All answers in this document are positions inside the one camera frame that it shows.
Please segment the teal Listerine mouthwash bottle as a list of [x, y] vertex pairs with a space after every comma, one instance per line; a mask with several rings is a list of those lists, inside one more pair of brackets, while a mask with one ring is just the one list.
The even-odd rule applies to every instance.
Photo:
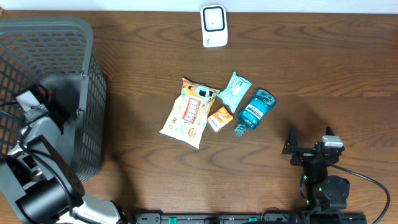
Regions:
[[258, 89], [252, 100], [239, 113], [234, 133], [242, 136], [248, 129], [255, 130], [276, 103], [274, 95], [267, 90]]

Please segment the light teal wipes packet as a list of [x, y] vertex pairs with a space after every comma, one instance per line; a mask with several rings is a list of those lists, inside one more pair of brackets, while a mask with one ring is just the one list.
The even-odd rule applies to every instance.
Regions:
[[241, 100], [251, 86], [252, 83], [250, 81], [233, 72], [227, 87], [218, 94], [218, 97], [229, 108], [230, 112], [235, 113]]

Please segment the small orange snack packet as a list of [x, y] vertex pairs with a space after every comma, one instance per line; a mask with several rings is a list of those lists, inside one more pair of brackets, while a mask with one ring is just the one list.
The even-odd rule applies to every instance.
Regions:
[[217, 133], [232, 120], [233, 115], [223, 106], [210, 115], [207, 119], [207, 122], [212, 130]]

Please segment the yellow snack bag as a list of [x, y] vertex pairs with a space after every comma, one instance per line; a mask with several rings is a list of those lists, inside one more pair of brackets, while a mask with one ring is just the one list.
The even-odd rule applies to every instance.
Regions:
[[208, 115], [219, 92], [219, 89], [183, 78], [181, 94], [159, 133], [199, 149]]

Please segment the red Top chocolate bar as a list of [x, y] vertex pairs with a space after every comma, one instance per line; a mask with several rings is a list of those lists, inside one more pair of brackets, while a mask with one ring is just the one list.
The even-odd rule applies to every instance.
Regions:
[[46, 87], [44, 87], [41, 84], [38, 84], [37, 86], [38, 86], [38, 89], [40, 90], [41, 94], [44, 95], [44, 97], [50, 98], [52, 96], [53, 92], [51, 90], [48, 90]]

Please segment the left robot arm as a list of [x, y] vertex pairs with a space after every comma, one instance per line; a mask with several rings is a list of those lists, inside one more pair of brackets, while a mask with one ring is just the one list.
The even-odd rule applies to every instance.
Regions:
[[51, 91], [33, 85], [15, 104], [25, 126], [13, 150], [1, 158], [1, 193], [22, 223], [129, 223], [112, 201], [86, 194], [55, 146], [70, 117]]

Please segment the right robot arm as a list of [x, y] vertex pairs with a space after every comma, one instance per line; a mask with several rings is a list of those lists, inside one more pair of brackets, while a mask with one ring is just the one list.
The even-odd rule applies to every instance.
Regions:
[[303, 223], [320, 223], [321, 220], [315, 216], [326, 213], [338, 217], [347, 208], [349, 181], [328, 174], [328, 167], [339, 161], [344, 150], [343, 141], [330, 127], [326, 128], [322, 140], [312, 148], [300, 147], [295, 129], [289, 128], [282, 153], [291, 156], [292, 166], [303, 167], [300, 193], [307, 200], [309, 208], [309, 211], [303, 212]]

